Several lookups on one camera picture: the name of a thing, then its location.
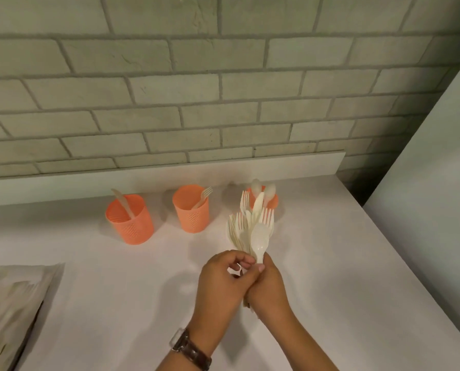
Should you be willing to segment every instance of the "person's left hand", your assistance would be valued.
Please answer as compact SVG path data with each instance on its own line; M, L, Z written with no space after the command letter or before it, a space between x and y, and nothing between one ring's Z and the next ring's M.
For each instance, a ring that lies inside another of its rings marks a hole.
M230 267L248 269L240 278L228 273ZM264 270L263 264L243 251L224 251L213 256L202 268L197 286L194 314L187 328L190 340L204 354L211 356L225 332L247 290Z

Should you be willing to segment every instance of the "table surface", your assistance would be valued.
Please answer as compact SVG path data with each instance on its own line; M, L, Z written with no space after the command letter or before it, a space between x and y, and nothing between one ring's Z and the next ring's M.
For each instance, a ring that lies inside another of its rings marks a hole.
M335 176L276 182L269 253L290 304L341 371L460 371L460 333ZM0 265L65 263L20 371L146 371L190 319L198 274L229 249L242 186L215 188L211 223L187 234L173 191L145 195L155 233L128 246L104 219L112 198L0 207ZM212 369L290 369L241 309Z

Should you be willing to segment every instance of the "wristwatch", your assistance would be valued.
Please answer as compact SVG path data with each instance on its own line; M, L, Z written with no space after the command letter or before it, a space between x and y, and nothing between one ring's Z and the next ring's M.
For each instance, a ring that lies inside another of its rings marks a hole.
M200 349L189 340L189 330L179 328L170 341L172 351L182 353L190 362L194 363L202 371L208 371L211 358L206 356Z

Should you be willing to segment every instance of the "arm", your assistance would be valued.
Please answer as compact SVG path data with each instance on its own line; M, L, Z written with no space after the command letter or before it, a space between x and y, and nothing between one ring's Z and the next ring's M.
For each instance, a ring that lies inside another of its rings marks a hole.
M247 299L287 357L294 371L338 371L307 333L288 303L282 275L265 253L266 270L249 289Z
M230 267L247 273L235 279ZM264 265L242 251L232 250L213 256L202 268L197 286L194 314L187 326L189 339L211 357L239 309L247 290L258 279ZM183 354L170 351L156 371L200 371Z

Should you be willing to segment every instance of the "orange plastic cup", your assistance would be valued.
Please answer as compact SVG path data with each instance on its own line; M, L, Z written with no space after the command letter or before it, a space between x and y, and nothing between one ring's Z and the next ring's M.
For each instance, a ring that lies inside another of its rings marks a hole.
M202 206L192 209L201 200L204 187L199 185L186 185L180 187L173 194L173 205L182 229L187 233L199 233L209 224L209 199L206 198Z
M106 209L106 218L125 243L139 245L146 242L153 235L153 222L147 211L146 203L140 195L127 194L124 196L135 217L129 218L127 211L122 207L118 199L115 199Z
M254 197L254 195L252 194L252 190L251 188L249 187L247 189L247 191L250 193L249 195L249 205L251 206L251 208L254 208L254 202L256 201L256 198ZM276 207L278 207L278 195L275 194L275 196L273 197L273 199L271 199L269 202L268 202L268 205L266 206L266 208L269 208L271 210L274 210Z

